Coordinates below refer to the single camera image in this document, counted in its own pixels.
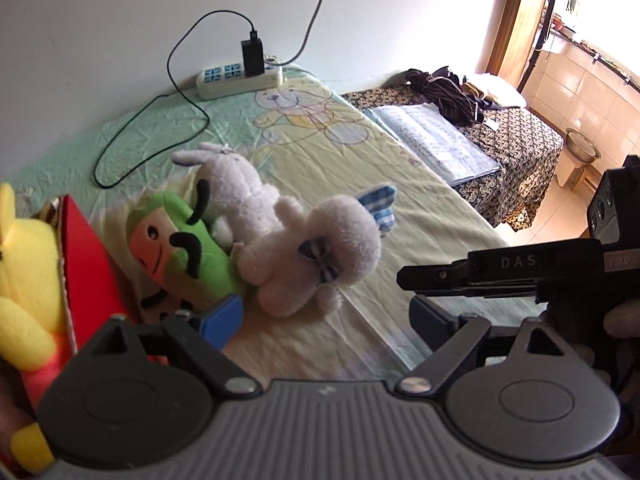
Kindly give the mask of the green avocado plush toy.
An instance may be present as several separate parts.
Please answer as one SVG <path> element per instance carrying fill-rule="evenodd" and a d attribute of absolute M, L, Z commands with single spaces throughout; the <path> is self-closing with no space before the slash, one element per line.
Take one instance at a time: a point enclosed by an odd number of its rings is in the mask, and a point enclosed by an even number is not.
<path fill-rule="evenodd" d="M 231 257 L 214 241 L 203 221 L 210 186 L 195 185 L 196 202 L 189 206 L 171 192 L 142 198 L 126 221 L 130 254 L 158 291 L 139 300 L 149 311 L 167 298 L 179 301 L 183 310 L 201 311 L 224 297 L 246 295 Z"/>

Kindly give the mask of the white plush bunny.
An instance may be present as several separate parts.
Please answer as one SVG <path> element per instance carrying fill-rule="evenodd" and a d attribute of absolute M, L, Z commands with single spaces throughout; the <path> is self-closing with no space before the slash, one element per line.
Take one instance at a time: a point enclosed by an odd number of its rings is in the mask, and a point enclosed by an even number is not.
<path fill-rule="evenodd" d="M 259 307 L 276 318 L 309 301 L 324 313 L 341 307 L 338 290 L 376 269 L 382 239 L 395 225 L 397 190 L 388 183 L 358 196 L 334 195 L 306 210 L 223 145 L 202 142 L 170 158 L 195 168 L 196 182 L 208 183 L 204 219 L 214 240 L 232 251 Z"/>

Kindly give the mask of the red cardboard box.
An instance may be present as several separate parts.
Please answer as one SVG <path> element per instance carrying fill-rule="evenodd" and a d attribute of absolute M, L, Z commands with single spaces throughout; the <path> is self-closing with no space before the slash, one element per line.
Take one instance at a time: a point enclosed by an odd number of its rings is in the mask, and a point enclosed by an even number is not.
<path fill-rule="evenodd" d="M 58 234 L 70 352 L 77 353 L 115 314 L 141 325 L 143 318 L 131 282 L 72 196 L 50 200 L 38 218 Z"/>

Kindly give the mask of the folded white blue quilt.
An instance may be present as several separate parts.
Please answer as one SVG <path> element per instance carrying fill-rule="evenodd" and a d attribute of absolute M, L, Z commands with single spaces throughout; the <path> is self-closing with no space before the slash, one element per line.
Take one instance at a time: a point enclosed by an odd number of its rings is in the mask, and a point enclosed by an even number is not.
<path fill-rule="evenodd" d="M 376 106 L 366 108 L 364 114 L 452 188 L 501 170 L 495 159 L 442 117 L 434 104 Z"/>

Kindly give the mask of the metal basin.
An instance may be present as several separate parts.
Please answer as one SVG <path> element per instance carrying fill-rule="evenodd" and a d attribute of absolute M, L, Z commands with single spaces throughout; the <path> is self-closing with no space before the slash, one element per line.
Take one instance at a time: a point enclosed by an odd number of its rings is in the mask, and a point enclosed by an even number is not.
<path fill-rule="evenodd" d="M 574 128 L 566 129 L 565 145 L 570 154 L 586 165 L 601 158 L 601 153 L 594 143 Z"/>

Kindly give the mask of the dark clothes pile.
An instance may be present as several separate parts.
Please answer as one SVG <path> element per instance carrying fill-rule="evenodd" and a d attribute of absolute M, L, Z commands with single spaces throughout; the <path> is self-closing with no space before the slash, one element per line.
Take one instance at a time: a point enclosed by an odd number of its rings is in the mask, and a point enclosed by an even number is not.
<path fill-rule="evenodd" d="M 412 91 L 435 104 L 442 117 L 456 127 L 481 124 L 486 110 L 503 110 L 503 106 L 487 96 L 481 98 L 466 93 L 463 90 L 466 79 L 460 82 L 459 77 L 451 73 L 447 66 L 439 68 L 434 74 L 410 68 L 405 72 L 405 78 Z"/>

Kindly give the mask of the yellow tiger plush toy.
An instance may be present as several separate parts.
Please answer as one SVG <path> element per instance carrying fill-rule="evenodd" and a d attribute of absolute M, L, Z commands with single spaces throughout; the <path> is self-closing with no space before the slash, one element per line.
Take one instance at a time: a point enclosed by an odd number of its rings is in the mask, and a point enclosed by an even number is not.
<path fill-rule="evenodd" d="M 72 356 L 58 231 L 16 215 L 1 185 L 1 463 L 39 474 L 54 458 L 32 411 Z"/>

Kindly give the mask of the cartoon bear bed sheet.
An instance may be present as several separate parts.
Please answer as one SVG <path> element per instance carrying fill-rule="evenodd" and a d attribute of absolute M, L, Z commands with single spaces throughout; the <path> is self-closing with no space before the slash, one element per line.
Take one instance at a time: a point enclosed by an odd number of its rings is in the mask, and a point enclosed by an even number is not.
<path fill-rule="evenodd" d="M 262 180 L 308 208 L 333 195 L 392 184 L 398 191 L 395 227 L 382 241 L 376 270 L 343 290 L 341 307 L 323 314 L 308 306 L 289 318 L 247 307 L 226 355 L 261 382 L 396 382 L 430 352 L 410 326 L 410 294 L 397 286 L 397 271 L 498 247 L 501 237 L 442 178 L 316 78 L 293 72 L 285 83 L 310 99 L 303 126 L 251 93 L 204 103 L 168 96 L 140 116 L 126 115 L 56 144 L 14 174 L 18 209 L 32 214 L 56 196 L 72 196 L 144 297 L 156 287 L 130 255 L 125 222 L 145 194 L 191 193 L 194 173 L 171 162 L 171 142 L 227 145 L 248 158 Z"/>

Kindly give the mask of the white power strip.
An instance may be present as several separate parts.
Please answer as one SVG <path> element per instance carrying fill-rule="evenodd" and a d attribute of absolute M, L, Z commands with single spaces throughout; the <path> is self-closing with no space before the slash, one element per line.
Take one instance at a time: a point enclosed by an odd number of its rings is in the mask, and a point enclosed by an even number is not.
<path fill-rule="evenodd" d="M 237 94 L 277 88 L 283 82 L 282 68 L 266 63 L 265 71 L 247 77 L 242 63 L 232 63 L 202 70 L 195 78 L 198 96 L 205 101 Z"/>

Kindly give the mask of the black charger adapter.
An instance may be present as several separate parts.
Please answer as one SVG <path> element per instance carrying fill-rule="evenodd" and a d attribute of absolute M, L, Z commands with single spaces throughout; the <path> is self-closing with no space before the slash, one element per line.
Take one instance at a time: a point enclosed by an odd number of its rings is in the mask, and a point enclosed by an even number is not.
<path fill-rule="evenodd" d="M 241 41 L 241 49 L 245 76 L 250 78 L 265 73 L 264 48 L 255 29 L 250 31 L 247 39 Z"/>

